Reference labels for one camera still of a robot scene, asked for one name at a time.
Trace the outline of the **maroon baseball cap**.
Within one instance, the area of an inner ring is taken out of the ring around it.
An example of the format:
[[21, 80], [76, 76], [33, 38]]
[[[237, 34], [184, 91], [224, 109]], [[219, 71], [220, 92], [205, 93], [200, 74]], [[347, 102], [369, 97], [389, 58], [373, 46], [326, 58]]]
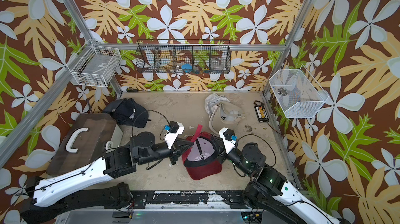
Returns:
[[186, 138], [193, 146], [182, 155], [183, 165], [195, 181], [216, 175], [223, 169], [218, 161], [219, 145], [202, 129], [203, 126], [198, 125], [194, 135]]

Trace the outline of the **black baseball cap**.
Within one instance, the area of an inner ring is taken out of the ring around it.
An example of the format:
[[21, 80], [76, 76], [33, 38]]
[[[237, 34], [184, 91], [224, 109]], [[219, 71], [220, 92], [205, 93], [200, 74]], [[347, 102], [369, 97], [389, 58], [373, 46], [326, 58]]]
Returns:
[[119, 125], [144, 128], [149, 120], [148, 111], [133, 98], [124, 98], [108, 104], [102, 113], [109, 114]]

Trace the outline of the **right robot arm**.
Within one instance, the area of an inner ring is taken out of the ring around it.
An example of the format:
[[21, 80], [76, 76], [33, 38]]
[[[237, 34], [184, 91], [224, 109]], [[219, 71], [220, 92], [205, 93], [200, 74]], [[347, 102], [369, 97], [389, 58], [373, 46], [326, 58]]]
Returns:
[[266, 210], [287, 224], [348, 224], [336, 218], [305, 197], [283, 174], [266, 164], [266, 156], [256, 143], [247, 143], [240, 150], [233, 144], [214, 135], [220, 161], [230, 161], [235, 169], [249, 177], [242, 191], [245, 205], [256, 210]]

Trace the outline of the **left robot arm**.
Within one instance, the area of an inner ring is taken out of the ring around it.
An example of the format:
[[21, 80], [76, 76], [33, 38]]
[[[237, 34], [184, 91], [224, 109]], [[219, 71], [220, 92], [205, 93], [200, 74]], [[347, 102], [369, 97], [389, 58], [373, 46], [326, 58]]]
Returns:
[[132, 202], [132, 195], [126, 183], [104, 189], [90, 187], [132, 174], [138, 165], [166, 158], [176, 164], [193, 143], [181, 138], [174, 138], [173, 142], [173, 145], [166, 142], [157, 144], [153, 133], [142, 132], [131, 137], [128, 144], [82, 168], [50, 179], [30, 179], [26, 189], [30, 201], [23, 205], [20, 216], [27, 224], [41, 224], [75, 209], [127, 207]]

